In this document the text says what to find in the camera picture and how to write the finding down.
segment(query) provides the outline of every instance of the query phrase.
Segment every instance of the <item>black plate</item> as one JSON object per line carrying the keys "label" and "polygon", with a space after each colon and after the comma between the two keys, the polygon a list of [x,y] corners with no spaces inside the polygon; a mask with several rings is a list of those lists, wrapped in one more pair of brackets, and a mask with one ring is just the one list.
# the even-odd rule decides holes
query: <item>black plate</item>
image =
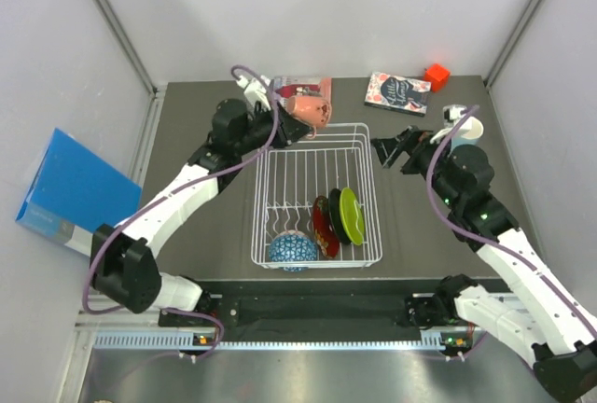
{"label": "black plate", "polygon": [[332,229],[342,244],[350,244],[351,239],[348,238],[346,230],[342,225],[342,218],[340,216],[340,194],[339,188],[332,188],[329,192],[327,200],[327,207],[329,208],[329,220],[332,223]]}

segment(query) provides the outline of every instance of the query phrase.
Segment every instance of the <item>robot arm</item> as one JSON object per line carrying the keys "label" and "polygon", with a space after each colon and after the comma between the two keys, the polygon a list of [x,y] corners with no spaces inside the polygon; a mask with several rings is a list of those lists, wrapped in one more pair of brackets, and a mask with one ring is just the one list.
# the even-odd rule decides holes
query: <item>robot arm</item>
{"label": "robot arm", "polygon": [[[262,80],[269,84],[267,78]],[[93,234],[90,260],[97,267],[91,285],[133,313],[152,306],[202,313],[209,306],[209,294],[198,284],[160,273],[156,257],[176,230],[236,177],[243,155],[264,146],[272,134],[273,110],[263,84],[242,76],[237,83],[248,103],[218,104],[207,140],[178,176],[139,212],[120,222],[119,229],[102,225]],[[278,126],[271,147],[285,148],[310,133],[311,127],[275,105]]]}
{"label": "robot arm", "polygon": [[448,224],[457,239],[492,266],[528,314],[508,307],[464,275],[442,280],[432,299],[434,314],[443,323],[465,320],[484,328],[533,368],[552,396],[573,401],[597,385],[597,319],[564,288],[490,192],[494,171],[484,151],[463,145],[451,152],[446,145],[436,157],[442,149],[436,143],[448,133],[442,131],[437,136],[409,127],[371,143],[384,168],[401,153],[410,155],[402,173],[431,179],[433,191],[450,209]]}

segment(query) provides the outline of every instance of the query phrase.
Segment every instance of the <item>white mug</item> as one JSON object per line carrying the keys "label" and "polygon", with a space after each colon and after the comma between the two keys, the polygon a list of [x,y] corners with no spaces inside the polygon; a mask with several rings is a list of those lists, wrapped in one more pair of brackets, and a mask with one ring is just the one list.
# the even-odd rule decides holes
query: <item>white mug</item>
{"label": "white mug", "polygon": [[468,122],[471,123],[470,130],[462,135],[456,134],[451,139],[451,149],[455,149],[460,145],[476,145],[483,135],[483,123],[478,118],[471,117],[468,119]]}

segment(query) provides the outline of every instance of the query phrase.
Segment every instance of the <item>white wall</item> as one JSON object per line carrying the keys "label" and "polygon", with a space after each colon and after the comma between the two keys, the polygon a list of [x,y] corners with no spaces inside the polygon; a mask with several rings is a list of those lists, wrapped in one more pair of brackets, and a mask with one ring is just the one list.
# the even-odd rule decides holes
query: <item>white wall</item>
{"label": "white wall", "polygon": [[597,313],[595,0],[547,0],[493,87],[548,264]]}
{"label": "white wall", "polygon": [[0,0],[0,401],[62,377],[87,262],[17,226],[54,127],[126,173],[148,96],[91,0]]}
{"label": "white wall", "polygon": [[110,0],[154,81],[265,74],[487,75],[527,0]]}

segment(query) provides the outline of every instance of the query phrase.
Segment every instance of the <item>red plate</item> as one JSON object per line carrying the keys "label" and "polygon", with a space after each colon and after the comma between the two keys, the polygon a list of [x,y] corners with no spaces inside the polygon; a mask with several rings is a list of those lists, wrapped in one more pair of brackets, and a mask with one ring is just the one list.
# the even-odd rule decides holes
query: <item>red plate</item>
{"label": "red plate", "polygon": [[313,203],[313,231],[322,254],[334,258],[340,251],[340,241],[331,228],[325,196],[318,196]]}

